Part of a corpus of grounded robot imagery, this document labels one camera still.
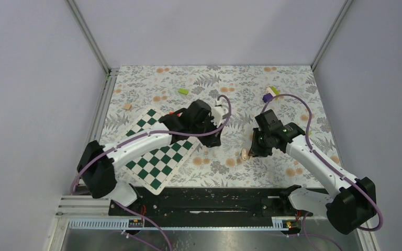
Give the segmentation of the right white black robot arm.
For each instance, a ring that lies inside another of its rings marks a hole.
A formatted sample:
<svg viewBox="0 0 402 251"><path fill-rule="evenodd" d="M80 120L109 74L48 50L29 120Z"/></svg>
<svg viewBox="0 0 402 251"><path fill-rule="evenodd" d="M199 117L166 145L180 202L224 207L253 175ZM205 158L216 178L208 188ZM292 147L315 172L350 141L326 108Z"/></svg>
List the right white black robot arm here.
<svg viewBox="0 0 402 251"><path fill-rule="evenodd" d="M302 164L325 188L314 192L300 185L284 191L279 208L286 215L298 210L325 217L342 234L349 234L377 215L376 188L368 177L357 178L335 164L307 140L305 131L291 122L282 124L273 110L255 117L249 156L268 157L274 149Z"/></svg>

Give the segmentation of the beige earbud charging case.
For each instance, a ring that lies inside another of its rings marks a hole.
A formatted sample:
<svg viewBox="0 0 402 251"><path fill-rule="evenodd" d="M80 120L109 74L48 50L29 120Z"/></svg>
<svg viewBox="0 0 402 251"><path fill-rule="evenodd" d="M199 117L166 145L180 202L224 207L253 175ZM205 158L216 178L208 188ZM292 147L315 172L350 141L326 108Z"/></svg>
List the beige earbud charging case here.
<svg viewBox="0 0 402 251"><path fill-rule="evenodd" d="M246 161L246 160L248 160L249 159L249 152L248 152L248 150L247 149L245 149L245 148L243 148L242 150L241 150L241 159L243 160L243 161Z"/></svg>

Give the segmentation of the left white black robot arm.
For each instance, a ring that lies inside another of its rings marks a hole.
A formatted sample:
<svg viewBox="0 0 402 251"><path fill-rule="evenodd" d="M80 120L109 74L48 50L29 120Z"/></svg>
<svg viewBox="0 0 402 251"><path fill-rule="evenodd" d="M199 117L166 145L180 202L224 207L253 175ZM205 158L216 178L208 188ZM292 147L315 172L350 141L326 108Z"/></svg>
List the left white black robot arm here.
<svg viewBox="0 0 402 251"><path fill-rule="evenodd" d="M230 119L231 104L216 100L210 106L202 100L187 108L168 113L151 127L109 144L94 140L87 143L77 166L77 178L83 180L94 199L108 198L121 203L130 215L141 210L141 201L133 187L118 181L115 169L137 157L190 137L206 147L221 145L221 132Z"/></svg>

